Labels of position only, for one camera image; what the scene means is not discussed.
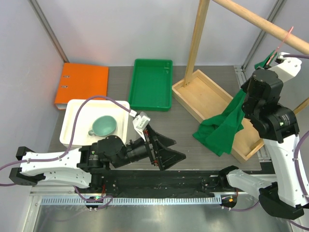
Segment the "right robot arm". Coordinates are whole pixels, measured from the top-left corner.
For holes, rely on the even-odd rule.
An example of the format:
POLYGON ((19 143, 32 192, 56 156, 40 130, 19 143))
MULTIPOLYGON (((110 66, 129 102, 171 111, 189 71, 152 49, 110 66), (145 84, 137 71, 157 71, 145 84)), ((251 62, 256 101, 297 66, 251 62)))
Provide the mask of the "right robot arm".
POLYGON ((255 197, 271 216, 294 220, 309 206, 309 182, 305 176, 299 126, 293 110, 279 103, 283 84, 296 77, 305 55, 282 52, 275 66, 255 70, 241 86, 246 93, 242 110, 267 148, 277 177, 264 181, 236 166, 222 169, 218 185, 224 191, 237 188, 255 197))

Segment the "green t shirt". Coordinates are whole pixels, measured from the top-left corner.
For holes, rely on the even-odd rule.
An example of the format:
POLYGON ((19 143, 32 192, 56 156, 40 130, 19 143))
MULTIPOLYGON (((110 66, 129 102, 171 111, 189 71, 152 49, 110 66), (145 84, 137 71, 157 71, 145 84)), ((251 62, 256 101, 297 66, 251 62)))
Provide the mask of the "green t shirt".
POLYGON ((245 91, 239 90, 221 114, 203 120, 193 133, 196 140, 219 157, 231 153, 236 133, 244 129, 242 104, 245 96, 245 91))

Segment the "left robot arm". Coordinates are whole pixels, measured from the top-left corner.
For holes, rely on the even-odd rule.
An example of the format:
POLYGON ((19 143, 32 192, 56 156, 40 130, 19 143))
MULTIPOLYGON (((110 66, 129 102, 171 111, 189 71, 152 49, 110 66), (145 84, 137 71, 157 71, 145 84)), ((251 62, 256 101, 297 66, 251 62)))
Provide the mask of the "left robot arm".
POLYGON ((19 166, 12 168, 9 179, 16 185, 34 186, 39 182, 53 182, 89 189, 102 189, 101 175, 111 167, 120 168, 149 159, 153 166, 164 171, 186 159, 184 153, 171 149, 176 141, 146 126, 145 138, 127 145, 116 135, 110 135, 91 145, 64 152, 35 153, 19 147, 16 158, 19 166))

